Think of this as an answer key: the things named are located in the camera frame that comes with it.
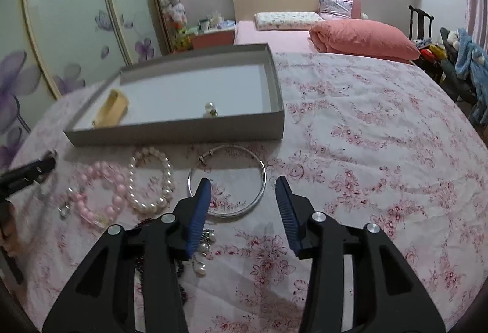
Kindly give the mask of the salmon folded duvet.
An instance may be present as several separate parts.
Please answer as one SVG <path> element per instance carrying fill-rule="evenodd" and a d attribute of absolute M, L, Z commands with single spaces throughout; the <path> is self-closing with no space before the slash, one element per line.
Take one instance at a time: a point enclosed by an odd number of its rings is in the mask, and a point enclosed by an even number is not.
<path fill-rule="evenodd" d="M 310 28 L 309 36 L 321 53 L 402 62 L 416 60 L 420 56 L 415 44 L 400 29 L 374 20 L 324 20 Z"/>

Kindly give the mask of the grey cardboard tray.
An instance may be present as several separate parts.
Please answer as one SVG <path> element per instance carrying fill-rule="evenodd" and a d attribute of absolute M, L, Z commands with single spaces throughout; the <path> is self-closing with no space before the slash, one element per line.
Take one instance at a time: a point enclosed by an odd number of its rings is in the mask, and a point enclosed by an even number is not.
<path fill-rule="evenodd" d="M 111 89 L 129 107 L 114 127 L 92 125 Z M 213 102 L 217 117 L 205 117 Z M 75 113 L 65 134 L 75 146 L 280 140 L 285 108 L 266 44 L 228 45 L 121 69 Z"/>

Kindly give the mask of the blue plush blanket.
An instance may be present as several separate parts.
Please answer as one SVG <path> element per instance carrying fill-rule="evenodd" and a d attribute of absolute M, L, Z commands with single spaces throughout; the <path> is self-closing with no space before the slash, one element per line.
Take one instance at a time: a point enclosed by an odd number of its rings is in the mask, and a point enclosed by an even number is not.
<path fill-rule="evenodd" d="M 474 87 L 475 102 L 469 121 L 475 125 L 487 125 L 487 53 L 464 28 L 449 31 L 442 27 L 440 34 L 449 53 L 456 55 L 453 74 L 450 77 L 460 84 L 470 83 Z"/>

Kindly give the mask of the thin silver bangle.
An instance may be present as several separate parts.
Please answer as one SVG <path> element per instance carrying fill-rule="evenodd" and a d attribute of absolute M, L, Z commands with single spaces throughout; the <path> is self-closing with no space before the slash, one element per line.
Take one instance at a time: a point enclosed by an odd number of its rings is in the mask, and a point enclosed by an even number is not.
<path fill-rule="evenodd" d="M 253 212 L 265 195 L 265 158 L 241 144 L 214 145 L 188 171 L 188 195 L 196 193 L 200 179 L 208 179 L 211 185 L 208 219 L 236 221 Z"/>

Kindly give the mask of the stack of plush toys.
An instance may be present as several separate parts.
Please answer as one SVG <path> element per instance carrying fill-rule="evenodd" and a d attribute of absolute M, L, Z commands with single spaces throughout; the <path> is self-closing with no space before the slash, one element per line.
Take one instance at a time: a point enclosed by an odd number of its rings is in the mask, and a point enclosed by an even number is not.
<path fill-rule="evenodd" d="M 174 53 L 189 50 L 191 41 L 188 36 L 188 19 L 184 4 L 181 0 L 159 0 L 159 2 L 171 51 Z"/>

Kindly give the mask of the pink curtain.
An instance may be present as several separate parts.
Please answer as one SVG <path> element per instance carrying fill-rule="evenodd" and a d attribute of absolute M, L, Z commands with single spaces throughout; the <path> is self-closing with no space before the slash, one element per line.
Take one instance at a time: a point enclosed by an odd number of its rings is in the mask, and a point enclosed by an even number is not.
<path fill-rule="evenodd" d="M 467 0 L 467 32 L 484 50 L 487 50 L 487 0 Z"/>

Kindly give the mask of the pearl cluster brooch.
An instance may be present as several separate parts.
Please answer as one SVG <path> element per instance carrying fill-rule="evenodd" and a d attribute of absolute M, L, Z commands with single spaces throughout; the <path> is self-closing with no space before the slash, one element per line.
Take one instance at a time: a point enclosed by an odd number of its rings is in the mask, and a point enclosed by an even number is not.
<path fill-rule="evenodd" d="M 204 229 L 200 237 L 199 247 L 191 258 L 194 273 L 202 278 L 206 275 L 206 262 L 213 258 L 212 245 L 216 242 L 213 229 Z"/>

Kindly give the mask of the dark wooden chair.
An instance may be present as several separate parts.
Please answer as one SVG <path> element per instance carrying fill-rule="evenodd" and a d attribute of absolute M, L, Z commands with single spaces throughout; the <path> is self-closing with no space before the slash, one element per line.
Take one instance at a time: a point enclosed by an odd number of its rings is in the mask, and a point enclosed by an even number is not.
<path fill-rule="evenodd" d="M 415 45 L 425 45 L 432 40 L 434 16 L 426 11 L 409 5 L 409 39 Z"/>

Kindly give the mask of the floral pink bedsheet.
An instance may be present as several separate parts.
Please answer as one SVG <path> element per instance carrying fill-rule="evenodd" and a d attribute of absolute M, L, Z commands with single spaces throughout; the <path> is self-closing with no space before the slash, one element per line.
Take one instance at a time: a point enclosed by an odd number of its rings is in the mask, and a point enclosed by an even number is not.
<path fill-rule="evenodd" d="M 450 97 L 413 65 L 333 54 L 275 54 L 285 102 L 281 142 L 246 147 L 265 158 L 256 209 L 215 230 L 206 275 L 185 266 L 190 332 L 295 332 L 310 262 L 289 250 L 275 180 L 342 224 L 373 221 L 428 290 L 447 331 L 487 278 L 487 147 Z M 95 162 L 126 168 L 134 148 L 75 149 L 64 134 L 99 84 L 60 99 L 16 155 L 59 154 L 47 183 L 13 197 L 25 283 L 16 295 L 40 329 L 62 287 L 99 238 L 58 207 Z"/>

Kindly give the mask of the pink bedside table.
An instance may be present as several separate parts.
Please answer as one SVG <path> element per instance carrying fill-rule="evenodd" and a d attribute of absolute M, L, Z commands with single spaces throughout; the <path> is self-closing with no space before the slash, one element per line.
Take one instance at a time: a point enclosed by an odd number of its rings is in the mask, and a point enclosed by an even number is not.
<path fill-rule="evenodd" d="M 234 42 L 235 29 L 208 31 L 192 37 L 193 49 L 205 49 L 218 46 L 232 45 Z"/>

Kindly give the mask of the single pearl earring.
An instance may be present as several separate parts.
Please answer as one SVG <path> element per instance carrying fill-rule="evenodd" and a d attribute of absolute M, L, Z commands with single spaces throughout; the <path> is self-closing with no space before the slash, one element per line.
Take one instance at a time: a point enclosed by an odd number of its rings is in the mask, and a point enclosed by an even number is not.
<path fill-rule="evenodd" d="M 218 116 L 217 109 L 216 109 L 215 104 L 213 102 L 207 102 L 205 104 L 204 116 L 205 117 L 217 117 Z"/>

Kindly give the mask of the yellow wrist watch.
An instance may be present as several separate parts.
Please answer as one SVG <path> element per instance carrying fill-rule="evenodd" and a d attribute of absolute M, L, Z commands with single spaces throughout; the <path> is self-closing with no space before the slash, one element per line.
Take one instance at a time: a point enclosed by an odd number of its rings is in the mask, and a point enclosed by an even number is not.
<path fill-rule="evenodd" d="M 111 89 L 93 119 L 93 127 L 97 129 L 117 126 L 126 115 L 128 107 L 127 96 L 120 90 Z"/>

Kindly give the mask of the floral white pillow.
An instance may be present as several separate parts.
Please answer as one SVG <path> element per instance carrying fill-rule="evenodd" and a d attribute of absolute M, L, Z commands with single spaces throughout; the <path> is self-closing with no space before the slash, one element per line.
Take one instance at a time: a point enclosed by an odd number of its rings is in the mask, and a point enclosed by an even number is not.
<path fill-rule="evenodd" d="M 274 11 L 255 14 L 258 31 L 308 31 L 323 21 L 314 11 Z"/>

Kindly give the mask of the white mug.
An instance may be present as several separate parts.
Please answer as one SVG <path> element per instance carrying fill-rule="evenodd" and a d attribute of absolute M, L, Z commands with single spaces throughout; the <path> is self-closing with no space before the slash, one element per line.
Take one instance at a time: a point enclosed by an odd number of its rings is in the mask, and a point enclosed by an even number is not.
<path fill-rule="evenodd" d="M 199 21 L 199 31 L 206 32 L 210 28 L 211 21 L 209 19 L 202 19 Z"/>

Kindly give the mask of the sliding glass wardrobe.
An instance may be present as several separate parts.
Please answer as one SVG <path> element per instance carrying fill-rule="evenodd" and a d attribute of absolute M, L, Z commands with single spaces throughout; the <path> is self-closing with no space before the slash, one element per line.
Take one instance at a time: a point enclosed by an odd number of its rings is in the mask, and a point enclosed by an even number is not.
<path fill-rule="evenodd" d="M 156 0 L 1 0 L 1 166 L 50 106 L 167 54 Z"/>

